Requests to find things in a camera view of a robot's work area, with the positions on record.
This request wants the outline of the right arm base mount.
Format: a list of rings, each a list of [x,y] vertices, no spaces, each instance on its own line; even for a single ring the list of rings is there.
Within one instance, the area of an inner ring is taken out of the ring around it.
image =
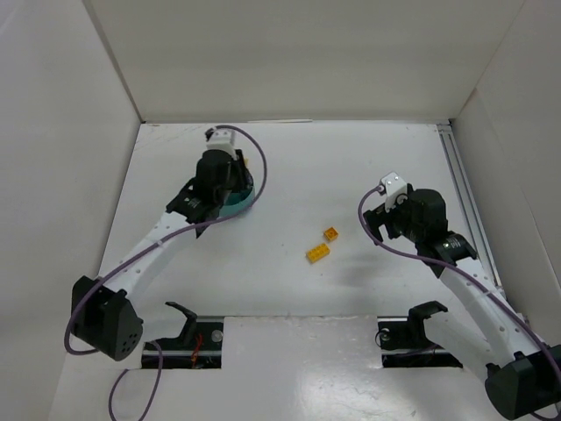
[[[381,350],[383,368],[462,368],[462,363],[431,342],[424,324],[434,314],[448,309],[437,301],[419,304],[407,316],[378,316],[374,341]]]

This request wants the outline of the yellow long lego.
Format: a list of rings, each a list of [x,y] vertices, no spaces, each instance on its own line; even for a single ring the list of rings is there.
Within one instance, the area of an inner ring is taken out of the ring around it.
[[[306,252],[306,258],[310,264],[314,264],[327,257],[329,254],[330,248],[325,243],[321,243],[318,246],[309,249]]]

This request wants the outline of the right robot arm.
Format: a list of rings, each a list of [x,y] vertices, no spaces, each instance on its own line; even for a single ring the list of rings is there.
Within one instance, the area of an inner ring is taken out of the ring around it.
[[[438,301],[411,308],[399,322],[379,322],[380,346],[402,356],[440,347],[483,384],[495,410],[507,420],[560,402],[560,348],[526,324],[495,288],[471,244],[448,228],[445,202],[432,189],[407,184],[392,193],[378,185],[386,202],[358,208],[359,222],[376,246],[423,262],[461,302],[478,329],[464,326]]]

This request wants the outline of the aluminium rail right edge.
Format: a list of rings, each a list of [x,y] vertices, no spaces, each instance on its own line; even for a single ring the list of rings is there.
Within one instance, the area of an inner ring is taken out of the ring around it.
[[[441,139],[444,154],[449,164],[451,177],[458,194],[460,207],[465,217],[469,237],[474,246],[483,268],[490,274],[494,285],[499,289],[503,296],[506,296],[494,257],[486,237],[477,204],[472,193],[470,183],[464,164],[460,157],[457,142],[454,138],[451,124],[438,124],[437,133]]]

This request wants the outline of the teal round divided container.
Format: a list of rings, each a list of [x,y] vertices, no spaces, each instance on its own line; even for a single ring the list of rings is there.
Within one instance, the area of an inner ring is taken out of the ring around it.
[[[255,197],[254,181],[249,170],[245,171],[245,181],[240,188],[233,190],[219,212],[220,218],[227,218],[244,211]]]

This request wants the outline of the brown orange long lego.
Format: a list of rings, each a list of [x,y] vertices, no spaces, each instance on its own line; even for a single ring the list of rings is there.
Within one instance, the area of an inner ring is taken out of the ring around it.
[[[333,226],[326,229],[323,232],[323,236],[328,242],[332,242],[332,241],[336,240],[338,238],[338,235],[339,235],[339,233],[338,233],[337,229]]]

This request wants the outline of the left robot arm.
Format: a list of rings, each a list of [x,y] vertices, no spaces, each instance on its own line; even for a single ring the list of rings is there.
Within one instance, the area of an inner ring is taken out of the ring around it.
[[[138,305],[148,287],[175,257],[212,225],[239,216],[261,195],[255,189],[243,152],[233,146],[210,146],[197,162],[195,175],[166,205],[152,230],[116,268],[92,279],[81,276],[71,289],[71,314],[64,332],[67,353],[80,354],[71,340],[88,345],[85,354],[102,353],[114,361],[127,358],[142,343],[163,339],[188,344],[197,315],[175,302],[178,318],[146,318]]]

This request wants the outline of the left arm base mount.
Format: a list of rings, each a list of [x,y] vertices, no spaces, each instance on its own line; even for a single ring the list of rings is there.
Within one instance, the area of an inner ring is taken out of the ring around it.
[[[148,318],[142,336],[143,369],[219,369],[224,319],[199,317],[176,302],[166,302]]]

